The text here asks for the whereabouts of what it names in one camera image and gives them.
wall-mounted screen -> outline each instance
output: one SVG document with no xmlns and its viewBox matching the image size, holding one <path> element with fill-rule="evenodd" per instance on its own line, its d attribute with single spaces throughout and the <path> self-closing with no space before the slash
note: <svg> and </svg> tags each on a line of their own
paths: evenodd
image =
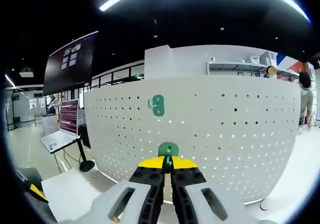
<svg viewBox="0 0 320 224">
<path fill-rule="evenodd" d="M 44 95 L 76 88 L 91 81 L 97 31 L 78 38 L 51 54 L 44 75 Z"/>
</svg>

laptop screen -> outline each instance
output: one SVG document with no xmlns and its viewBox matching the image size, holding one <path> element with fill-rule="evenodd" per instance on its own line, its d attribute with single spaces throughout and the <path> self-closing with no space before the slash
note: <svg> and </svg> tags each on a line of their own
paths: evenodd
<svg viewBox="0 0 320 224">
<path fill-rule="evenodd" d="M 78 134 L 78 106 L 78 99 L 61 102 L 60 129 L 74 135 Z"/>
</svg>

hole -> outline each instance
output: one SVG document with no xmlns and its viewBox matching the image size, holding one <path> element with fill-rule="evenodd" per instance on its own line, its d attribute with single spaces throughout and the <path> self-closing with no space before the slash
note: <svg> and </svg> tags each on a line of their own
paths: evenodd
<svg viewBox="0 0 320 224">
<path fill-rule="evenodd" d="M 110 213 L 109 218 L 111 220 L 117 220 L 117 222 L 120 222 L 120 215 L 124 212 L 126 205 L 128 204 L 128 201 L 130 200 L 132 194 L 134 193 L 133 188 L 126 188 L 125 192 L 126 194 L 122 198 L 120 202 L 118 202 L 117 208 L 115 208 L 115 211 L 113 213 Z"/>
<path fill-rule="evenodd" d="M 227 213 L 222 206 L 220 200 L 215 196 L 215 194 L 210 189 L 201 190 L 204 198 L 208 202 L 212 212 L 221 220 L 227 219 Z"/>
</svg>

green object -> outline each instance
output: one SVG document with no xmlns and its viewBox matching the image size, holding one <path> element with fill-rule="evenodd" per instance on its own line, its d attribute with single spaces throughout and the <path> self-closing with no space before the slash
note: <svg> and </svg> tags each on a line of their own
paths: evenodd
<svg viewBox="0 0 320 224">
<path fill-rule="evenodd" d="M 179 147 L 175 143 L 164 142 L 159 146 L 158 157 L 165 156 L 165 173 L 170 173 L 172 161 L 171 156 L 178 156 Z"/>
<path fill-rule="evenodd" d="M 153 114 L 157 117 L 161 117 L 165 114 L 165 99 L 162 95 L 155 95 L 152 100 L 148 100 L 149 108 L 152 108 Z"/>
</svg>

ceiling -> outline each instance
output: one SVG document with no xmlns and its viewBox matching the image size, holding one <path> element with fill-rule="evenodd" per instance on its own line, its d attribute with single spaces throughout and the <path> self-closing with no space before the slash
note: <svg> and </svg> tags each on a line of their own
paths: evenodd
<svg viewBox="0 0 320 224">
<path fill-rule="evenodd" d="M 102 12 L 106 1 L 11 0 L 6 73 L 14 83 L 43 84 L 49 54 L 96 30 L 93 76 L 165 44 L 251 46 L 314 65 L 320 58 L 317 0 L 295 0 L 311 23 L 281 0 L 121 0 Z M 24 67 L 34 78 L 20 77 Z"/>
</svg>

